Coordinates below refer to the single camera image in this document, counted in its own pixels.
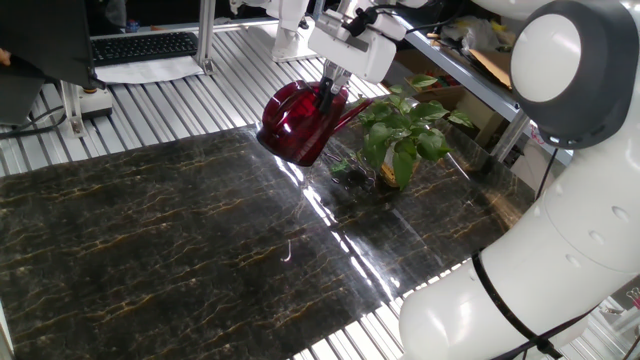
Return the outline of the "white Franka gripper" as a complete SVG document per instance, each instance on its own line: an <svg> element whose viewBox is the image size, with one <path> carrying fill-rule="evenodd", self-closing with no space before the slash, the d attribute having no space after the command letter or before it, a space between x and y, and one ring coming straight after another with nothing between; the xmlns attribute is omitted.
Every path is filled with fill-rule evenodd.
<svg viewBox="0 0 640 360"><path fill-rule="evenodd" d="M395 57L396 42L405 34L399 22L377 9L357 9L353 18L333 10L324 12L308 42L312 51L325 58L319 111L330 111L334 95L351 75L370 83L381 82Z"/></svg>

